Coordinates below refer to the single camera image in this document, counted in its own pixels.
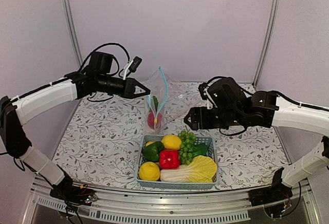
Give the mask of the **green grapes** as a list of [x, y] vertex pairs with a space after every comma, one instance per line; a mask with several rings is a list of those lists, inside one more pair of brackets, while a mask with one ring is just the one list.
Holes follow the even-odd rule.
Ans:
[[196, 136], [193, 132], [184, 129], [178, 134], [178, 137], [181, 139], [181, 146], [178, 151], [180, 164], [188, 165], [192, 162], [194, 158], [193, 153], [196, 150]]

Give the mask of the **blue zipper clear bag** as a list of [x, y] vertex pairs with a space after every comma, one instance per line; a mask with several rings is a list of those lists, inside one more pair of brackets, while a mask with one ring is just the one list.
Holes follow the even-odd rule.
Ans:
[[159, 67], [146, 81], [150, 94], [145, 98], [144, 132], [159, 134], [166, 123], [166, 103], [169, 98], [169, 85], [166, 75]]

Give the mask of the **white radish with leaves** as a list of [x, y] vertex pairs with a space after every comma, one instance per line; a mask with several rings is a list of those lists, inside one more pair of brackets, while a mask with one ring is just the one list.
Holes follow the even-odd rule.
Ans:
[[[159, 101], [156, 96], [152, 96], [152, 95], [147, 96], [147, 109], [148, 109], [148, 114], [153, 113], [155, 118], [157, 118], [158, 114], [161, 113], [160, 109], [159, 109]], [[159, 129], [149, 128], [149, 129], [151, 130], [152, 133], [155, 133], [155, 134], [159, 133], [159, 131], [160, 131], [160, 128]]]

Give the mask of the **red bell pepper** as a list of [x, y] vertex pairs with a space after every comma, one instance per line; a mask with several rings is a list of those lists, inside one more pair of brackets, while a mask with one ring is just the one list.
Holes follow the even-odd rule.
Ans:
[[176, 169], [180, 166], [178, 151], [163, 150], [159, 155], [159, 165], [162, 169]]

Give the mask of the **green bell pepper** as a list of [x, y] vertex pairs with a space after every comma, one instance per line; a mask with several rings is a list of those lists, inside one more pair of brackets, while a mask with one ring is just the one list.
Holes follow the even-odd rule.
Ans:
[[159, 162], [160, 152], [164, 150], [162, 142], [154, 142], [142, 149], [143, 158], [150, 162]]

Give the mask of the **yellow lemon front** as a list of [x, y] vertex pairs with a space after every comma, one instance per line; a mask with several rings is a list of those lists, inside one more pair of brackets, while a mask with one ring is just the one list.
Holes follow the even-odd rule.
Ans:
[[157, 181], [160, 178], [160, 169], [153, 162], [145, 162], [139, 169], [139, 178], [146, 181]]

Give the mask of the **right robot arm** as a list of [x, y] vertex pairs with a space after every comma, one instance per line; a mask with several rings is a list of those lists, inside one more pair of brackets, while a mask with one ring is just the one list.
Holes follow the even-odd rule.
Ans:
[[300, 180], [328, 166], [328, 108], [295, 101], [277, 90], [250, 93], [232, 77], [214, 77], [199, 85], [206, 106], [192, 107], [184, 123], [192, 130], [218, 129], [233, 126], [290, 128], [321, 135], [310, 152], [278, 170], [272, 186], [266, 189], [269, 201], [277, 201]]

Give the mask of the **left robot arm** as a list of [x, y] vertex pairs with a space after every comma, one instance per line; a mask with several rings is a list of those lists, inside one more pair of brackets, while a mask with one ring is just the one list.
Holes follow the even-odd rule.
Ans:
[[140, 57], [128, 60], [121, 70], [121, 78], [111, 73], [111, 65], [115, 60], [112, 54], [96, 51], [89, 58], [87, 66], [68, 73], [57, 81], [12, 99], [7, 96], [1, 99], [1, 139], [6, 154], [20, 160], [52, 186], [56, 186], [57, 193], [65, 200], [75, 198], [76, 188], [59, 166], [33, 146], [28, 138], [32, 127], [37, 121], [49, 118], [61, 105], [91, 94], [99, 92], [135, 99], [150, 93], [147, 87], [129, 77], [141, 64]]

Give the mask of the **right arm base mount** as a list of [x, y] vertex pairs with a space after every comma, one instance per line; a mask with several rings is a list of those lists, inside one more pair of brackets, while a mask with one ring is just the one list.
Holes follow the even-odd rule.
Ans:
[[263, 206], [265, 214], [270, 218], [281, 218], [286, 212], [292, 196], [291, 188], [282, 183], [275, 183], [248, 192], [251, 205], [253, 207]]

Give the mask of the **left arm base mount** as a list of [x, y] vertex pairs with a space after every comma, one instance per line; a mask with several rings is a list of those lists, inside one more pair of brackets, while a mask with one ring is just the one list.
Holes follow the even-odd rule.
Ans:
[[72, 178], [59, 166], [64, 173], [64, 179], [58, 185], [51, 185], [50, 196], [60, 200], [65, 200], [75, 205], [90, 206], [98, 199], [96, 192], [90, 189], [87, 184], [74, 186]]

